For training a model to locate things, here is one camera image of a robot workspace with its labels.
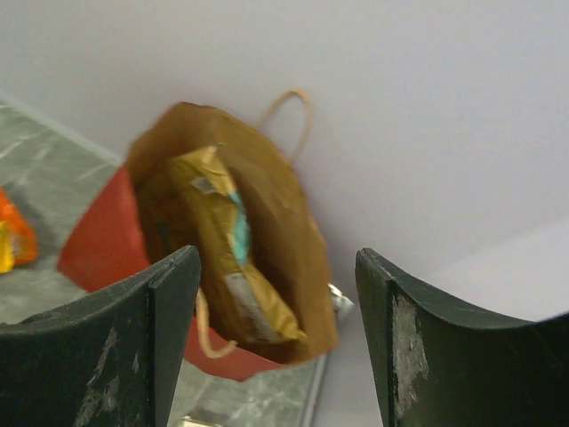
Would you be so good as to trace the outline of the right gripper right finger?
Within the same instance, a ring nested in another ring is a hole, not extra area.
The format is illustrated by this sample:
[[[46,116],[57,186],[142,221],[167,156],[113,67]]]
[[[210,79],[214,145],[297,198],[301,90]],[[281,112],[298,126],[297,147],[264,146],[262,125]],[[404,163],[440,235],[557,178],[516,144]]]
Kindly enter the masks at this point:
[[[357,252],[356,285],[386,426],[565,426],[568,317],[465,302]]]

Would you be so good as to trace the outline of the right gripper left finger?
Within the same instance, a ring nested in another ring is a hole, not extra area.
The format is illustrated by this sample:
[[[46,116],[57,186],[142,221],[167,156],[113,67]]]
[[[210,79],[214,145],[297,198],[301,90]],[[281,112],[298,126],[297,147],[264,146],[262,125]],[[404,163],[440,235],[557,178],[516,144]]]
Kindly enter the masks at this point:
[[[4,426],[165,426],[201,264],[185,246],[137,274],[1,327]]]

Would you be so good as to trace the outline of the red paper bag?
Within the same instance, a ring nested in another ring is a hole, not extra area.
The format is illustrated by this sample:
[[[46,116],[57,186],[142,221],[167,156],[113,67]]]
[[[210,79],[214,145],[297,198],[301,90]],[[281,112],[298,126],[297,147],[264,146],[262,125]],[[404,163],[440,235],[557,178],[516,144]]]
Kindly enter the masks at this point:
[[[201,285],[185,359],[209,374],[245,381],[296,366],[338,341],[325,240],[293,162],[265,136],[228,112],[178,102],[132,142],[124,164],[93,200],[60,253],[59,271],[95,292],[146,269],[171,253],[137,194],[144,179],[172,157],[214,146],[242,198],[255,266],[296,315],[303,342],[228,341],[214,328]]]

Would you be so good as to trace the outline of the brown snack pouch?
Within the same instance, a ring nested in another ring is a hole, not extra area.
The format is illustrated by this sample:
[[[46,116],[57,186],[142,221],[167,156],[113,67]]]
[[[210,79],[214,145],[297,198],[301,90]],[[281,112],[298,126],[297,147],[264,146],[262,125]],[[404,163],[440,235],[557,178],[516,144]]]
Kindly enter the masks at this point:
[[[210,320],[228,341],[303,342],[292,309],[254,264],[246,210],[217,148],[172,157],[138,187],[164,249],[196,246]]]

